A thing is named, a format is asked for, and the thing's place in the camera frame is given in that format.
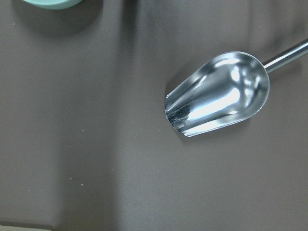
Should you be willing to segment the steel ice scoop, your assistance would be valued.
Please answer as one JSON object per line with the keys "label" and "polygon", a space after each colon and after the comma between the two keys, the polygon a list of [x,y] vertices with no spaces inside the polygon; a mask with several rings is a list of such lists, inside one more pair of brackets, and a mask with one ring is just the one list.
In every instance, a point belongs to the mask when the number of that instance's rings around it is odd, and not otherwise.
{"label": "steel ice scoop", "polygon": [[242,51],[220,54],[166,95],[166,118],[186,137],[247,120],[268,99],[269,73],[307,52],[308,41],[304,40],[265,63]]}

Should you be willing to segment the mint green bowl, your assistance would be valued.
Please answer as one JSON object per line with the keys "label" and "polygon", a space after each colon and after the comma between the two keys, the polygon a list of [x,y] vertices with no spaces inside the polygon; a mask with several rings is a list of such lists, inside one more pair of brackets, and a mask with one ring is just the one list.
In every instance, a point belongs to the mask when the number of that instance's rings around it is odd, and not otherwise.
{"label": "mint green bowl", "polygon": [[73,7],[82,0],[24,0],[24,2],[43,9],[62,10]]}

